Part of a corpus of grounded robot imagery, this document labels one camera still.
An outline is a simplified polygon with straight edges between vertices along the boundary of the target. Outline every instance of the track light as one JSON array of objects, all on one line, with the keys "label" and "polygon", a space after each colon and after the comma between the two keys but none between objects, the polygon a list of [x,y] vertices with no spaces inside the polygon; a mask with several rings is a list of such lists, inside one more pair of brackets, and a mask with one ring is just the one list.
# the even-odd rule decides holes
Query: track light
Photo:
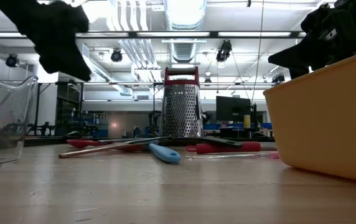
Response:
[{"label": "track light", "polygon": [[6,66],[9,68],[16,68],[19,66],[19,60],[17,54],[9,54],[9,57],[5,61]]},{"label": "track light", "polygon": [[112,62],[120,62],[123,59],[120,49],[114,49],[110,57]]},{"label": "track light", "polygon": [[217,54],[217,62],[226,61],[229,58],[231,51],[232,44],[230,43],[230,40],[224,40]]}]

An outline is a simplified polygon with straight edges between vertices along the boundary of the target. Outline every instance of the clear glass container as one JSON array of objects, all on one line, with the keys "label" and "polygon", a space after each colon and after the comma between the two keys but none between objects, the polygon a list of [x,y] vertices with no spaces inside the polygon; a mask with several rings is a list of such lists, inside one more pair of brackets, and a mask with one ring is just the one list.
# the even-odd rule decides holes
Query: clear glass container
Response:
[{"label": "clear glass container", "polygon": [[29,77],[20,85],[0,82],[0,163],[21,156],[37,80]]}]

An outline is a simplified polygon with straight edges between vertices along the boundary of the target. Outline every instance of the wooden table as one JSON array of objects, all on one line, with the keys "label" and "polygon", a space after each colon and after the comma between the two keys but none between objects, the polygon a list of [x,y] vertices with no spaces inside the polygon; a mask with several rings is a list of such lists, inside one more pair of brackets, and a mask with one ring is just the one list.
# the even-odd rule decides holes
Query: wooden table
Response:
[{"label": "wooden table", "polygon": [[356,182],[279,160],[58,159],[67,148],[25,148],[0,165],[0,223],[356,223]]}]

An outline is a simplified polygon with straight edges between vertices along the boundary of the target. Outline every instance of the red grater handle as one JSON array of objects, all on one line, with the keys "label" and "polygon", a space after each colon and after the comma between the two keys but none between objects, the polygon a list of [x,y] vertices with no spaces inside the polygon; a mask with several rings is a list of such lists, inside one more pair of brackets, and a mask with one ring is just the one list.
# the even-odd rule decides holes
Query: red grater handle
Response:
[{"label": "red grater handle", "polygon": [[[176,75],[194,75],[195,79],[194,80],[170,80],[170,76],[176,76]],[[168,67],[166,68],[166,75],[164,77],[164,86],[186,85],[186,84],[200,86],[199,68],[197,66],[195,67],[194,70],[182,69],[182,70],[173,70],[170,72],[168,70]]]}]

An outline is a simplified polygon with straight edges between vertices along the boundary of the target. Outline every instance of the computer monitor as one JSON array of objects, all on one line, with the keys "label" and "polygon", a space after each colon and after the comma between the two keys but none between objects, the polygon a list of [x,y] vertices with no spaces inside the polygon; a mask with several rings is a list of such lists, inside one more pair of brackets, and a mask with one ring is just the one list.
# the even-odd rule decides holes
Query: computer monitor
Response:
[{"label": "computer monitor", "polygon": [[217,96],[217,121],[244,121],[244,115],[251,115],[249,99]]}]

